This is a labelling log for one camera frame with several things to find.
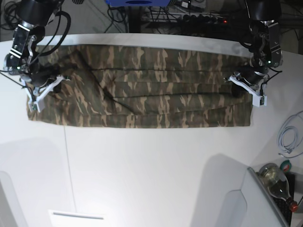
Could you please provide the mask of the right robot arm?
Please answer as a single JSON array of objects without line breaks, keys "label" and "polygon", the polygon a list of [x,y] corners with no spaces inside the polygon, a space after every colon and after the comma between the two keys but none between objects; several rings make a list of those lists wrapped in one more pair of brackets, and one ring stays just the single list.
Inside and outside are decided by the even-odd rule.
[{"label": "right robot arm", "polygon": [[13,44],[4,60],[4,72],[20,76],[35,88],[53,85],[59,77],[57,66],[44,66],[39,58],[50,55],[59,48],[63,38],[51,50],[36,51],[36,46],[45,36],[45,27],[55,17],[65,17],[67,26],[65,37],[71,27],[71,17],[62,11],[63,0],[22,0],[17,12],[21,22],[13,33]]}]

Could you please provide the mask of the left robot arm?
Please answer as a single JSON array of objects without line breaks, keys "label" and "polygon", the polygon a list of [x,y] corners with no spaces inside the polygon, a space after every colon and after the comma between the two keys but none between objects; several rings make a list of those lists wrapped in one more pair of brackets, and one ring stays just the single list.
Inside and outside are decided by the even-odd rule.
[{"label": "left robot arm", "polygon": [[275,68],[282,64],[279,20],[282,16],[281,3],[278,0],[246,0],[249,18],[249,31],[252,44],[241,45],[252,54],[250,63],[240,66],[229,78],[240,82],[232,83],[232,95],[236,98],[251,88],[253,93],[262,97],[268,82],[281,73]]}]

